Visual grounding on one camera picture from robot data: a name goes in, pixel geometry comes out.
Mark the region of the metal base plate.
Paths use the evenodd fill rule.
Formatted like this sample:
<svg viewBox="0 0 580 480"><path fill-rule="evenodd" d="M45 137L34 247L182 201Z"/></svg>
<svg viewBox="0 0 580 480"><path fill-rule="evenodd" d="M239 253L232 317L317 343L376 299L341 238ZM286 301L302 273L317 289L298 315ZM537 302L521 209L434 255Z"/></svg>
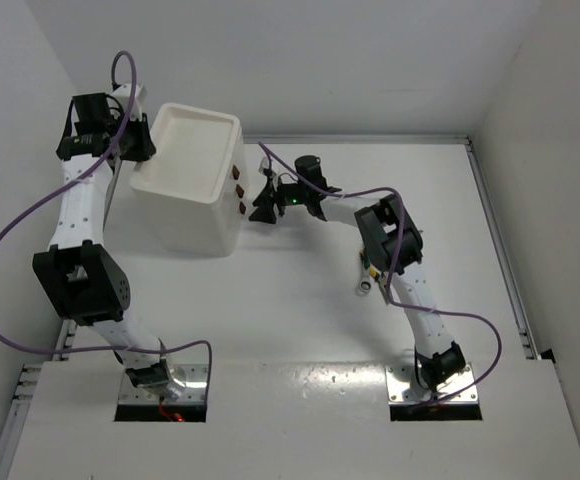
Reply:
<svg viewBox="0 0 580 480"><path fill-rule="evenodd" d="M414 368L411 365L387 366L385 375L390 405L415 405L446 396L449 396L449 399L446 399L445 403L451 406L479 403L477 387L473 384L475 376L471 364L439 384L435 392L416 382Z"/></svg>
<svg viewBox="0 0 580 480"><path fill-rule="evenodd" d="M206 399L208 367L204 364L175 364L174 379L164 387L135 387L122 376L117 403L123 406L198 406Z"/></svg>

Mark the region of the silver ratchet wrench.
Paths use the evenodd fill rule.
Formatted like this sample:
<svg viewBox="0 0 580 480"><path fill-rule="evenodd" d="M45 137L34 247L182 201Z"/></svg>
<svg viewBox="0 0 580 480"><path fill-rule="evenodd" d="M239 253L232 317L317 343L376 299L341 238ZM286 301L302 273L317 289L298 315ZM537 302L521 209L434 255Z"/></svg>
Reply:
<svg viewBox="0 0 580 480"><path fill-rule="evenodd" d="M375 273L372 267L369 268L362 267L359 281L356 287L356 293L361 296L369 294L375 282L374 277Z"/></svg>

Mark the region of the white drawer cabinet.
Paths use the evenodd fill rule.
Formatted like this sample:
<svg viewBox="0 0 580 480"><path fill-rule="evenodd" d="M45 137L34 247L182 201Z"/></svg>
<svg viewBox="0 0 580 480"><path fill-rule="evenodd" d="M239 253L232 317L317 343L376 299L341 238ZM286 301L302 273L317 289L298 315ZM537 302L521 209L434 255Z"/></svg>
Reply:
<svg viewBox="0 0 580 480"><path fill-rule="evenodd" d="M240 120L165 103L151 137L155 155L135 166L118 190L107 247L116 253L231 255L247 210Z"/></svg>

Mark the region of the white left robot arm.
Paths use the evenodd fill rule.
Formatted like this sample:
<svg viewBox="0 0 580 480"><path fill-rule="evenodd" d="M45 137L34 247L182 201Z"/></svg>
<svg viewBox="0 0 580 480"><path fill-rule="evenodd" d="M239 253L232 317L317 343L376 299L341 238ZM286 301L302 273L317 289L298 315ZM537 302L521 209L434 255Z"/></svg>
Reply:
<svg viewBox="0 0 580 480"><path fill-rule="evenodd" d="M111 93L72 98L56 150L67 191L47 251L33 270L56 312L115 347L131 384L161 400L177 401L185 373L163 342L130 314L130 283L104 247L104 224L122 161L156 152L142 103L143 86L115 84Z"/></svg>

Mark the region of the green yellow long-nose pliers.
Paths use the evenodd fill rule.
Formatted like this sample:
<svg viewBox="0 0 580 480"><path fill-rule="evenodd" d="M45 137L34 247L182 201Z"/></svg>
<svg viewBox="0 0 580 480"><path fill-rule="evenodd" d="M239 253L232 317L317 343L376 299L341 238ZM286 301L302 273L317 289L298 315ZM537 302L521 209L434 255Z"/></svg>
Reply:
<svg viewBox="0 0 580 480"><path fill-rule="evenodd" d="M377 273L374 277L386 305L392 304L391 284L386 273Z"/></svg>

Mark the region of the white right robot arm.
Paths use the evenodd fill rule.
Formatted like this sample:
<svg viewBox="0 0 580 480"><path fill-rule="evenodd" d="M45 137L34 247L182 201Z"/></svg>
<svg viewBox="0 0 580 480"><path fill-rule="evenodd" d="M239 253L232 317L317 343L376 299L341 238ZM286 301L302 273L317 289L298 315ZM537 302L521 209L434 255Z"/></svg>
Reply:
<svg viewBox="0 0 580 480"><path fill-rule="evenodd" d="M253 201L249 220L274 224L287 208L302 206L321 221L355 228L365 270L378 275L384 300L396 300L406 311L414 338L415 380L435 393L466 361L434 304L422 268L423 239L398 194L346 194L327 183L315 155L297 158L295 180L285 183L272 166L277 160L268 152L260 164L266 183Z"/></svg>

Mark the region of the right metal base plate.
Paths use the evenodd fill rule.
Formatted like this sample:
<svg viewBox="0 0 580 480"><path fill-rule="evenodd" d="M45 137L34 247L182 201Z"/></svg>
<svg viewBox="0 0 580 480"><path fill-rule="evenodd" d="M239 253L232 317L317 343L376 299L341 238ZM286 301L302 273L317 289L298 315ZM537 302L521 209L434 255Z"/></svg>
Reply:
<svg viewBox="0 0 580 480"><path fill-rule="evenodd" d="M435 392L416 382L414 368L411 365L387 366L385 375L390 405L415 405L446 396L449 396L449 399L446 399L445 403L451 406L479 403L477 387L473 384L475 376L471 364L439 384Z"/></svg>

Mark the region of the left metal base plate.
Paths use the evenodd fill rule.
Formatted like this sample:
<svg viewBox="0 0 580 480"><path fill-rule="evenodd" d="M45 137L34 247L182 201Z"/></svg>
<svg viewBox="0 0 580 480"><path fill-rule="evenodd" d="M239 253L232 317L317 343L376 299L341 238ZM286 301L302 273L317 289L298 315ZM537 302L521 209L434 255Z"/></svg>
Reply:
<svg viewBox="0 0 580 480"><path fill-rule="evenodd" d="M198 406L206 399L208 367L204 364L175 364L174 379L164 387L135 387L122 376L117 403L123 406Z"/></svg>

